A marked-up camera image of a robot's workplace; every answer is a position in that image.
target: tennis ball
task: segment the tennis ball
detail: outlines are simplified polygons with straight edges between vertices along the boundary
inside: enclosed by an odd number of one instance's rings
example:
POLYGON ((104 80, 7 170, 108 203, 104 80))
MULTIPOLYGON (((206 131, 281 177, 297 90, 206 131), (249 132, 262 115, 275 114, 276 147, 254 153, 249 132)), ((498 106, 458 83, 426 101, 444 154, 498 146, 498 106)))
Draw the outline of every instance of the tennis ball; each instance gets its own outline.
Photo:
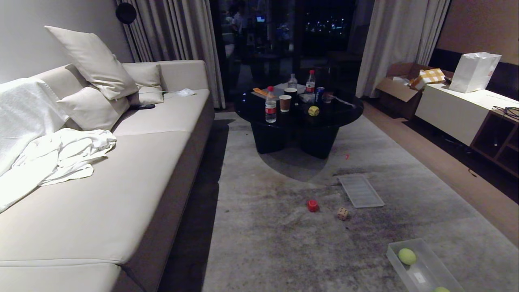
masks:
POLYGON ((319 114, 319 108, 316 107, 315 105, 311 106, 309 109, 308 109, 308 114, 311 115, 311 116, 316 116, 319 114))
POLYGON ((408 264, 409 266, 416 262, 416 254, 408 248, 400 249, 398 258, 402 263, 408 264))

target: shopping bag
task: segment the shopping bag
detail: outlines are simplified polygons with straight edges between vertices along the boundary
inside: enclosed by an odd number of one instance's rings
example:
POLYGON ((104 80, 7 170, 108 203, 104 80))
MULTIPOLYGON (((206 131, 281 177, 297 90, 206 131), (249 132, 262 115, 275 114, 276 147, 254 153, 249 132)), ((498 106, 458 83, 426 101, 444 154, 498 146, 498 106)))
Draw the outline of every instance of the shopping bag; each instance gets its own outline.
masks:
POLYGON ((487 52, 462 55, 449 89, 462 93, 485 89, 499 59, 501 55, 487 52))

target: rug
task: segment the rug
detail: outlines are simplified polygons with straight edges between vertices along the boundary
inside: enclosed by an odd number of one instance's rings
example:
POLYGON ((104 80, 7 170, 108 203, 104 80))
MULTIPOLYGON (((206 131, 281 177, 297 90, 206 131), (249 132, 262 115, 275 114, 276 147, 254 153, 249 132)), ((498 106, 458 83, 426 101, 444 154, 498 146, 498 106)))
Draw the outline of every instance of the rug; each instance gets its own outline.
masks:
POLYGON ((228 137, 204 292, 406 291, 386 250, 413 238, 465 291, 518 291, 517 248, 365 117, 340 129, 326 160, 296 145, 258 154, 248 122, 216 119, 228 137), (347 174, 364 174, 386 205, 355 209, 337 180, 347 174))

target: plastic bottle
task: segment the plastic bottle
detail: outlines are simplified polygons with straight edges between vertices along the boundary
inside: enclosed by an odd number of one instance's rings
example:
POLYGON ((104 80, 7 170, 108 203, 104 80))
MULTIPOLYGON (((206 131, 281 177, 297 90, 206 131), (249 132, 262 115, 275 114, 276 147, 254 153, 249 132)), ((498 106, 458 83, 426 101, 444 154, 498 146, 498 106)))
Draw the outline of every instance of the plastic bottle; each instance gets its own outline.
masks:
POLYGON ((267 87, 268 93, 265 97, 265 121, 274 123, 276 121, 276 97, 274 96, 274 87, 267 87))
POLYGON ((315 70, 310 70, 310 75, 308 76, 308 81, 306 82, 306 94, 315 94, 316 89, 316 75, 315 70))
POLYGON ((288 82, 288 88, 295 88, 297 89, 297 79, 295 78, 295 74, 290 74, 290 80, 288 82))

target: wooden shelf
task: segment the wooden shelf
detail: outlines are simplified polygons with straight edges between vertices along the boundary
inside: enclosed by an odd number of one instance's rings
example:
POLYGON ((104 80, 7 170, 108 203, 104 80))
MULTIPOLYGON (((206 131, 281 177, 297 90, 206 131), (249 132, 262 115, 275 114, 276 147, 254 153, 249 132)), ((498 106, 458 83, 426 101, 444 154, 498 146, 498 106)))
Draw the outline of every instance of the wooden shelf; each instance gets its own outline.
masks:
POLYGON ((518 125, 515 118, 498 110, 489 111, 470 147, 519 177, 518 125))

